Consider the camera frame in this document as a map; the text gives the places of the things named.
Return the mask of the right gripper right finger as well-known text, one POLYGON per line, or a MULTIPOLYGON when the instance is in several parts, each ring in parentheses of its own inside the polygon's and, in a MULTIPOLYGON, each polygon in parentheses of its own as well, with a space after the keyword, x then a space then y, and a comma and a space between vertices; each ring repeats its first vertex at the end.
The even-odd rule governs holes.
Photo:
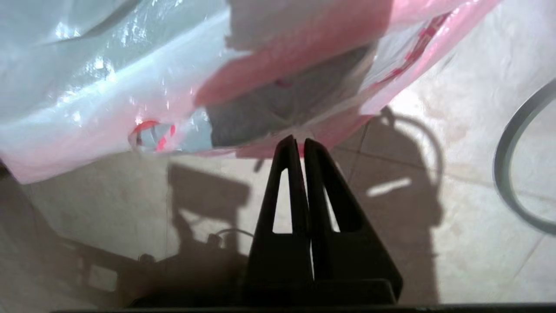
POLYGON ((393 305, 403 278, 324 145, 304 143, 314 291, 334 305, 393 305))

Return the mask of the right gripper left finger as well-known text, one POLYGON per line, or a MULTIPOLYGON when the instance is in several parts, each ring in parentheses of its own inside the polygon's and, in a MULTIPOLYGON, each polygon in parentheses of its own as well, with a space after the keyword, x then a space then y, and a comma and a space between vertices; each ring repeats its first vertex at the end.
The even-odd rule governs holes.
POLYGON ((244 280, 244 301, 252 305, 290 306, 304 301, 313 283, 308 230, 308 201, 297 141, 276 146, 256 225, 244 280), (291 233, 274 233, 281 173, 288 171, 291 233))

